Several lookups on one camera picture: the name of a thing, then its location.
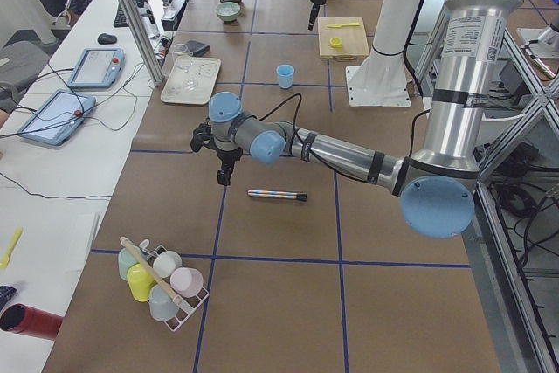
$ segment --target blue tablet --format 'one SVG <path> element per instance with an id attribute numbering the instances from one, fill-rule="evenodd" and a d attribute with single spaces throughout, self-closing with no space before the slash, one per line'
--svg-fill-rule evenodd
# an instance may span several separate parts
<path id="1" fill-rule="evenodd" d="M 58 146 L 70 137 L 93 107 L 95 97 L 59 89 L 17 131 L 36 142 Z"/>
<path id="2" fill-rule="evenodd" d="M 106 89 L 114 83 L 123 64 L 121 48 L 87 48 L 81 53 L 67 85 L 71 89 Z"/>

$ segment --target computer mouse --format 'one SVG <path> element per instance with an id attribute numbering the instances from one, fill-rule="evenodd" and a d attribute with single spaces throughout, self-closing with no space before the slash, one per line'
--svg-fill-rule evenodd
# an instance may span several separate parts
<path id="1" fill-rule="evenodd" d="M 103 32 L 97 37 L 99 44 L 114 44 L 116 43 L 116 36 Z"/>

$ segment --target transparent cup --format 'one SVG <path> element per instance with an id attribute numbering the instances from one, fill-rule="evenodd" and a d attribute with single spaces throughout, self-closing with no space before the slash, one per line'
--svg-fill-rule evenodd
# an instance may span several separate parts
<path id="1" fill-rule="evenodd" d="M 194 52 L 186 44 L 173 45 L 171 49 L 173 55 L 173 63 L 184 73 L 184 82 L 182 88 L 192 90 L 197 87 L 197 82 L 190 75 L 190 68 L 194 65 Z"/>

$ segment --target yellow knife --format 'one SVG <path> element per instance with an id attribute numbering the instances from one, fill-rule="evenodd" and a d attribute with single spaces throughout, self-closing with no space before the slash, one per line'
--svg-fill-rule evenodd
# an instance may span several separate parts
<path id="1" fill-rule="evenodd" d="M 16 247 L 17 242 L 21 237 L 23 231 L 24 230 L 20 227 L 19 229 L 16 230 L 14 235 L 11 237 L 11 241 L 10 244 L 8 245 L 8 249 L 6 250 L 6 253 L 3 255 L 2 259 L 0 259 L 0 270 L 3 270 L 10 263 L 11 252 Z"/>
<path id="2" fill-rule="evenodd" d="M 344 26 L 360 26 L 358 22 L 347 22 L 346 24 L 328 24 L 327 28 L 343 28 Z"/>

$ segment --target dark red cup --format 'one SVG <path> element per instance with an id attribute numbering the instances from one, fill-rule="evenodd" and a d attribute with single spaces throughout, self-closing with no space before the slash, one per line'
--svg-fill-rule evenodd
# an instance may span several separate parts
<path id="1" fill-rule="evenodd" d="M 31 306 L 17 304 L 8 307 L 0 316 L 0 329 L 53 340 L 62 324 L 62 316 Z"/>

